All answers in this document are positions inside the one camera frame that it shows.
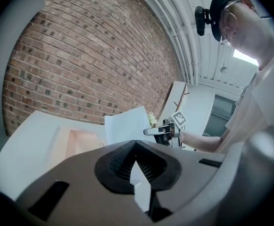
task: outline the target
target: white table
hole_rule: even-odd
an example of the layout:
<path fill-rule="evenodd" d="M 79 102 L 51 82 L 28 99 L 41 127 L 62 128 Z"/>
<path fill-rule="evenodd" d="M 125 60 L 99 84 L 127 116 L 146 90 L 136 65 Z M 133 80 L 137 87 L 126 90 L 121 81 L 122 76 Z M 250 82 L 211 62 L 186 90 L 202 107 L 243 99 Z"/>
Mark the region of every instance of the white table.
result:
<path fill-rule="evenodd" d="M 0 152 L 0 192 L 12 200 L 46 173 L 46 160 L 60 126 L 80 128 L 106 140 L 103 125 L 69 120 L 43 112 L 32 113 Z"/>

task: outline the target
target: white shirt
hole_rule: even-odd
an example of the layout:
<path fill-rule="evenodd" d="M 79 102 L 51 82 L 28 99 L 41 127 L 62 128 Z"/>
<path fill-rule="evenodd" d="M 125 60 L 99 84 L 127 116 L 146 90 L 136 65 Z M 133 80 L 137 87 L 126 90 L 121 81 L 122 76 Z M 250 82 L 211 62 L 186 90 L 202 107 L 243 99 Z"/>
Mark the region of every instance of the white shirt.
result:
<path fill-rule="evenodd" d="M 274 126 L 274 57 L 262 71 L 257 71 L 243 90 L 226 124 L 230 132 L 216 152 L 227 153 L 234 143 L 245 141 L 268 126 Z"/>

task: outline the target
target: ceiling pipe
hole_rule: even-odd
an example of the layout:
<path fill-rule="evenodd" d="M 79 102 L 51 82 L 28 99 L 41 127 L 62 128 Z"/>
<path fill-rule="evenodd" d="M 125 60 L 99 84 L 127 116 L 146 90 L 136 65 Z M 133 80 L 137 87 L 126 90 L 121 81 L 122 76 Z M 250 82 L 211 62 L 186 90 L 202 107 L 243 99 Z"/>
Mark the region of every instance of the ceiling pipe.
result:
<path fill-rule="evenodd" d="M 180 38 L 180 40 L 182 40 L 183 48 L 184 48 L 184 51 L 186 52 L 187 63 L 190 64 L 191 63 L 191 54 L 190 54 L 190 50 L 189 50 L 189 46 L 188 46 L 188 42 L 186 40 L 185 34 L 183 33 L 183 28 L 182 28 L 180 22 L 178 21 L 176 13 L 175 13 L 173 7 L 171 6 L 171 4 L 169 3 L 169 1 L 168 0 L 161 0 L 161 1 L 162 1 L 162 4 L 164 5 L 164 7 L 166 8 L 166 10 L 169 12 L 170 16 L 172 17 L 176 28 L 178 29 L 178 33 L 180 36 L 179 38 Z M 191 78 L 191 85 L 193 85 L 192 73 L 190 74 L 190 78 Z"/>
<path fill-rule="evenodd" d="M 171 27 L 171 30 L 173 31 L 174 33 L 174 37 L 175 37 L 175 40 L 178 44 L 178 47 L 179 47 L 179 50 L 180 50 L 180 55 L 183 59 L 184 62 L 186 62 L 185 60 L 185 56 L 184 56 L 184 53 L 183 53 L 183 50 L 182 50 L 182 47 L 181 47 L 181 44 L 180 44 L 180 41 L 178 39 L 178 36 L 177 36 L 177 33 L 174 29 L 174 26 L 172 24 L 172 22 L 170 21 L 169 17 L 168 17 L 168 14 L 165 12 L 165 10 L 163 9 L 163 7 L 161 6 L 160 2 L 158 0 L 154 0 L 154 2 L 158 5 L 158 7 L 160 8 L 160 10 L 162 11 L 162 13 L 164 14 L 164 17 L 166 18 L 166 20 L 168 21 L 168 23 L 170 24 L 170 27 Z M 181 67 L 181 70 L 182 72 L 185 72 L 185 74 L 187 75 L 188 72 L 187 72 L 187 69 L 186 69 L 186 66 L 183 66 L 183 68 Z"/>
<path fill-rule="evenodd" d="M 195 71 L 195 84 L 197 85 L 199 83 L 199 61 L 198 61 L 198 53 L 197 53 L 197 47 L 196 42 L 193 35 L 193 30 L 191 26 L 191 20 L 187 16 L 187 13 L 184 11 L 186 10 L 186 6 L 183 5 L 182 0 L 173 0 L 173 3 L 179 8 L 179 12 L 181 14 L 181 17 L 183 19 L 183 22 L 187 28 L 188 32 L 188 38 L 190 41 L 190 47 L 191 47 L 191 54 L 194 62 L 194 71 Z"/>

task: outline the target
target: black strip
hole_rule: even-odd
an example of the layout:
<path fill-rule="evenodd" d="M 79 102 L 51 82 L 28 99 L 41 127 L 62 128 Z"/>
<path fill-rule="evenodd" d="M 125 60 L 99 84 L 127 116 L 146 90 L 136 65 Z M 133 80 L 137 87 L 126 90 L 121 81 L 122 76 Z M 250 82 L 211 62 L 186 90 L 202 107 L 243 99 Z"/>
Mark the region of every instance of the black strip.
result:
<path fill-rule="evenodd" d="M 222 165 L 222 163 L 219 161 L 213 161 L 208 159 L 201 159 L 199 160 L 199 163 L 202 163 L 211 167 L 215 167 L 215 168 L 220 168 L 220 166 Z"/>
<path fill-rule="evenodd" d="M 28 211 L 43 221 L 47 221 L 68 187 L 69 183 L 56 181 Z"/>

